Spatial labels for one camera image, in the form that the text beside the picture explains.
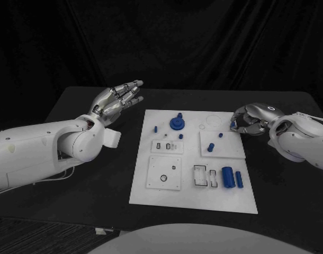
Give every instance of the black table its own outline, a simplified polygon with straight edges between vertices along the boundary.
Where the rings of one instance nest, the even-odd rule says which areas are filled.
[[[69,87],[46,121],[87,114],[102,89]],[[69,179],[2,194],[0,217],[128,231],[169,223],[222,225],[323,252],[323,170],[287,160],[268,146],[268,134],[242,136],[258,215],[128,204],[146,109],[234,112],[248,103],[264,102],[287,114],[300,111],[323,117],[310,94],[141,89],[140,95],[144,101],[110,126],[123,133],[118,148],[104,147]]]

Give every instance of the robotic hand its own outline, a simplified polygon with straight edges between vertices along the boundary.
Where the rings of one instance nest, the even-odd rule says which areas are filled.
[[[0,132],[0,189],[36,183],[94,160],[102,145],[117,148],[121,133],[105,127],[121,111],[144,99],[134,98],[141,85],[143,81],[136,80],[107,88],[94,99],[89,113],[75,120]]]
[[[248,127],[238,127],[244,118]],[[249,135],[261,135],[270,129],[270,146],[296,162],[307,162],[323,169],[323,124],[322,118],[303,114],[284,115],[283,111],[262,103],[241,107],[231,118],[231,129]]]

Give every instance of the robotic arm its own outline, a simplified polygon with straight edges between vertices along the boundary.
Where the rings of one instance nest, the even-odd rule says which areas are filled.
[[[75,120],[45,123],[0,132],[0,189],[38,182],[94,160],[102,145],[117,148],[121,133],[105,127],[121,111],[137,104],[141,80],[108,88],[97,96],[89,113]],[[68,158],[58,158],[58,151]]]
[[[238,127],[242,117],[248,127]],[[270,129],[268,144],[294,162],[307,162],[323,169],[323,124],[322,118],[300,112],[284,115],[283,111],[262,103],[241,107],[231,118],[231,129],[249,135],[261,135]]]

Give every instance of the floor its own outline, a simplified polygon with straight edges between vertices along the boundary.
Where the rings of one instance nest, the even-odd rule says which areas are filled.
[[[89,226],[0,220],[0,254],[82,254],[120,236],[120,231],[97,235]]]

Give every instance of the black backdrop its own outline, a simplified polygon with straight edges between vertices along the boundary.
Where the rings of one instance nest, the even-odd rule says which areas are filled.
[[[68,86],[134,79],[300,90],[323,109],[323,1],[0,1],[0,130],[42,123]]]

